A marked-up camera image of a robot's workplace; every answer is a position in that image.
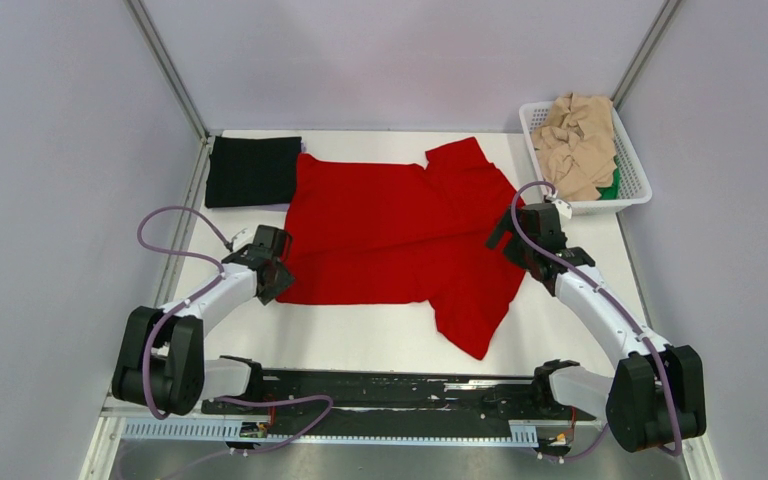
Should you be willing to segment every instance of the black fabric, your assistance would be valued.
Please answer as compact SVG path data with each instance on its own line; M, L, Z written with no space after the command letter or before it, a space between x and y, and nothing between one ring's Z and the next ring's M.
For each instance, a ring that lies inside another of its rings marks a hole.
M210 154L207 208L290 203L296 193L301 137L217 137Z

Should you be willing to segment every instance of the white wall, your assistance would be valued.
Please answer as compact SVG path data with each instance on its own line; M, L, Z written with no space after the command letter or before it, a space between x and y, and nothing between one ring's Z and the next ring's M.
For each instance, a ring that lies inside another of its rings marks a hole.
M77 476L196 149L123 2L0 2L0 479Z
M724 478L768 478L768 2L685 2L620 114L654 190L622 215L648 309L703 357Z
M662 0L146 0L207 126L521 131L613 93Z

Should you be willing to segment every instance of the red t-shirt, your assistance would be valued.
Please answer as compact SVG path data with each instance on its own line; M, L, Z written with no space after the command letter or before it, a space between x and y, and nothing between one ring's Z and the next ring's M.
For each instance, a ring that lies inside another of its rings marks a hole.
M329 163L301 154L285 230L304 305L428 300L437 330L487 353L525 271L484 242L515 193L475 138L426 152L428 167Z

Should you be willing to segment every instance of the laundry basket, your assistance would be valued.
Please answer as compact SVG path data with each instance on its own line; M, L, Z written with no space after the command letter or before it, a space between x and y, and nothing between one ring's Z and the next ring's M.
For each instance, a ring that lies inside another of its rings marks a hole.
M537 162L537 155L534 153L534 143L531 141L531 132L543 125L546 117L549 116L549 109L553 102L526 103L519 109L519 119L522 122L522 131L525 133L525 144L528 149L528 155L531 157L531 163L534 165L534 172L538 180L543 180L543 172L540 171L540 164ZM649 180L643 167L640 165L640 159L634 147L631 146L631 140L628 139L620 121L619 115L615 109L611 109L614 118L614 145L617 148L617 167L620 169L620 189L616 200L593 200L587 202L570 202L573 215L591 215L596 213L616 213L629 205L646 203L652 198L652 188L649 186ZM543 195L549 194L548 187L541 187Z

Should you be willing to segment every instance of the white table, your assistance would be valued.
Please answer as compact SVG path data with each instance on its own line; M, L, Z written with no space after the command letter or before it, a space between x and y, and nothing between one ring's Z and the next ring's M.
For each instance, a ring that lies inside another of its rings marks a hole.
M519 188L534 180L522 135L499 133L226 131L227 137L301 136L307 152L332 162L418 163L425 151L475 136L488 160ZM537 193L526 197L536 201ZM226 236L258 224L283 226L285 213L272 208L201 212ZM642 319L643 309L615 215L575 217L565 227L568 245L592 256L614 291ZM222 258L227 251L199 221L189 249ZM215 267L186 259L175 298L215 273ZM205 340L205 358L252 358L265 368L531 375L555 358L579 361L613 376L613 368L588 330L540 283L525 277L508 315L482 361L462 352L434 325L427 302L408 305L299 306L251 301L223 320Z

